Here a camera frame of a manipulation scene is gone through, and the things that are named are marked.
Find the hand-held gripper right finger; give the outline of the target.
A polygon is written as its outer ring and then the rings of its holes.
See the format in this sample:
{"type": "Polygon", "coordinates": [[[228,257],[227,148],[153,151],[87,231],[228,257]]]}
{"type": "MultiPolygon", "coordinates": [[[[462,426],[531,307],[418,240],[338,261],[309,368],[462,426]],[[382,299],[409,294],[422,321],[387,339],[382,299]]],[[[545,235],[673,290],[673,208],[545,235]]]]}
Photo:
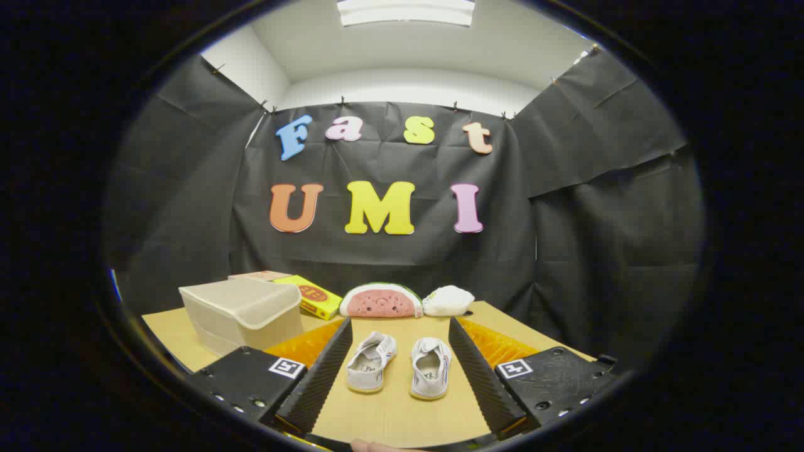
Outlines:
{"type": "Polygon", "coordinates": [[[450,346],[499,439],[565,417],[617,378],[617,359],[608,355],[588,361],[564,346],[531,353],[494,335],[473,321],[450,320],[450,346]]]}

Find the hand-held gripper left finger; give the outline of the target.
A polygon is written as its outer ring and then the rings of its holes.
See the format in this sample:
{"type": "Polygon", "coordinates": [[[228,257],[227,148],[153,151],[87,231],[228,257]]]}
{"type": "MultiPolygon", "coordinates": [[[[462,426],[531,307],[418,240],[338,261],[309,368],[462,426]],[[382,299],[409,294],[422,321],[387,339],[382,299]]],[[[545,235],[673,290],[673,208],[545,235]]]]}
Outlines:
{"type": "Polygon", "coordinates": [[[189,375],[190,386],[250,422],[303,437],[310,434],[353,340],[350,318],[318,328],[314,361],[238,347],[189,375]]]}

